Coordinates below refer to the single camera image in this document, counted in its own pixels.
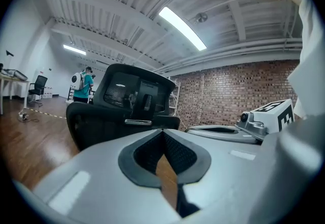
ceiling beam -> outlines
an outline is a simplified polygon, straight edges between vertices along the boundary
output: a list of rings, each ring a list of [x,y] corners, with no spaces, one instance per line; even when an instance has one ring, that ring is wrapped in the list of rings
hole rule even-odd
[[[235,21],[238,38],[239,41],[245,41],[246,40],[246,33],[245,33],[245,25],[244,25],[244,19],[242,15],[242,11],[240,10],[238,1],[232,1],[232,0],[226,0],[231,1],[228,3],[229,9],[232,13],[233,19]]]
[[[107,67],[106,65],[101,65],[95,60],[89,60],[87,58],[79,57],[74,55],[74,60],[78,63],[83,63],[85,66],[90,66],[92,70],[99,70],[105,72]]]
[[[112,49],[116,52],[121,53],[122,55],[125,55],[133,60],[137,60],[138,62],[143,63],[146,66],[149,66],[153,69],[158,69],[162,67],[163,65],[159,63],[158,61],[146,56],[142,55],[141,52],[136,51],[135,49],[132,49],[122,43],[119,43],[115,40],[112,40],[108,37],[96,34],[92,31],[82,29],[73,25],[67,26],[63,23],[56,23],[52,27],[52,31],[55,33],[59,33],[62,35],[75,35],[78,38],[81,38],[83,40],[87,40],[90,42],[93,42],[95,44],[102,45],[105,48]]]
[[[80,3],[85,3],[91,6],[95,6],[99,9],[103,9],[108,12],[112,12],[121,16],[129,22],[134,23],[136,26],[144,29],[145,31],[155,34],[158,38],[163,37],[166,31],[163,27],[152,21],[150,18],[140,13],[139,11],[119,2],[117,0],[72,0]],[[189,52],[182,45],[179,39],[176,39],[172,35],[165,37],[164,44],[167,48],[172,49],[181,57],[187,57]]]
[[[98,53],[95,50],[92,50],[92,49],[89,49],[89,48],[85,48],[85,47],[81,47],[78,44],[76,45],[76,47],[78,49],[80,49],[80,50],[86,51],[86,53],[87,53],[86,57],[87,58],[94,59],[94,60],[100,60],[100,61],[102,61],[104,63],[107,63],[108,65],[111,65],[113,63],[123,63],[123,62],[120,62],[118,60],[115,60],[115,59],[112,59],[110,57],[107,57],[107,56],[105,56],[103,54],[100,54],[100,53]]]

black mesh chair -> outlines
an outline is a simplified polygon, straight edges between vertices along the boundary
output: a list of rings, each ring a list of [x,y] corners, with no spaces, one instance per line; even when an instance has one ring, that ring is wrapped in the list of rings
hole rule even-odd
[[[73,102],[67,122],[79,150],[152,129],[178,129],[169,116],[169,96],[175,84],[134,66],[110,65],[93,97],[93,105]]]
[[[30,84],[30,86],[34,85],[34,89],[30,89],[28,91],[28,94],[32,95],[32,100],[29,101],[29,103],[35,102],[35,103],[37,103],[39,105],[39,107],[43,105],[41,102],[36,101],[35,98],[36,98],[36,95],[39,95],[40,96],[39,100],[42,99],[42,95],[44,94],[44,88],[45,88],[46,81],[47,81],[46,77],[38,75],[35,83]]]

wooden floor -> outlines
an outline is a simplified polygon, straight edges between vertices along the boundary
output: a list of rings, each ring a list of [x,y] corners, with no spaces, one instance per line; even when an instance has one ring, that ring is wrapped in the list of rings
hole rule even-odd
[[[28,107],[65,117],[67,103],[64,98],[42,99],[42,103],[40,108],[35,103]],[[12,177],[32,189],[47,173],[79,151],[66,119],[27,110],[30,122],[20,122],[18,112],[22,107],[23,101],[4,99],[4,114],[0,116],[0,151]],[[156,172],[162,181],[162,194],[175,207],[176,174],[165,156],[160,159]]]

white wall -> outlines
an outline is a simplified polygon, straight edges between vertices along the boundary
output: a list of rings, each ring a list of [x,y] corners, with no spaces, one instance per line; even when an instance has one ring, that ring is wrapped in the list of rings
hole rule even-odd
[[[0,26],[0,62],[6,69],[16,69],[31,81],[46,46],[50,31],[46,12],[39,14],[34,0],[14,0]],[[6,56],[6,50],[14,57]],[[14,94],[24,97],[25,84],[16,84]],[[8,95],[6,86],[4,95]]]
[[[33,81],[36,80],[38,74],[47,77],[45,86],[53,88],[53,94],[67,98],[70,80],[76,72],[80,71],[77,63],[71,60],[69,53],[50,40],[40,56]]]

white desk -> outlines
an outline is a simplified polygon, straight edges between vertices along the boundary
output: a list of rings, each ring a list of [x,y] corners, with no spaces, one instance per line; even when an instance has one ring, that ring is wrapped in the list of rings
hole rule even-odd
[[[5,75],[0,74],[0,115],[4,114],[4,105],[3,105],[3,99],[4,99],[4,86],[5,82],[7,81],[9,85],[9,95],[10,100],[12,100],[12,85],[14,82],[18,83],[25,83],[26,84],[26,93],[25,93],[25,99],[24,99],[24,108],[27,108],[27,96],[28,96],[28,90],[29,90],[29,81],[22,81],[17,78],[8,77]]]

